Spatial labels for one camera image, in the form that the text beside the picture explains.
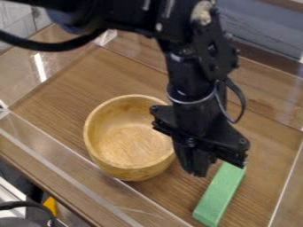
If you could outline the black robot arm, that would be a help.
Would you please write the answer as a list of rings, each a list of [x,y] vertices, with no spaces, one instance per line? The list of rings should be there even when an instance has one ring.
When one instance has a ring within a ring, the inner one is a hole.
[[[152,106],[153,128],[170,137],[182,169],[204,176],[212,163],[242,168],[249,142],[226,112],[238,93],[229,74],[238,50],[222,30],[214,0],[5,0],[42,8],[73,38],[41,43],[0,29],[0,42],[31,51],[73,50],[105,30],[132,32],[160,46],[168,71],[166,106]]]

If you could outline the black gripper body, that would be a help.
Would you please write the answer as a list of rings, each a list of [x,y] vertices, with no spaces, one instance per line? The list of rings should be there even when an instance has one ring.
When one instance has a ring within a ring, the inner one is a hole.
[[[173,141],[197,144],[237,168],[245,166],[249,142],[234,129],[242,112],[233,119],[226,113],[226,90],[210,88],[201,96],[189,97],[174,90],[166,92],[172,104],[152,105],[152,127]]]

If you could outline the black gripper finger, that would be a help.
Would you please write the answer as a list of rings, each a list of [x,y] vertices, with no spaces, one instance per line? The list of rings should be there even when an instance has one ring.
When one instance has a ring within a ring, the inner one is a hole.
[[[172,142],[173,151],[182,170],[193,176],[205,175],[205,151],[197,144]]]
[[[205,150],[197,151],[197,170],[196,175],[198,177],[206,177],[208,168],[216,163],[216,154],[206,152]]]

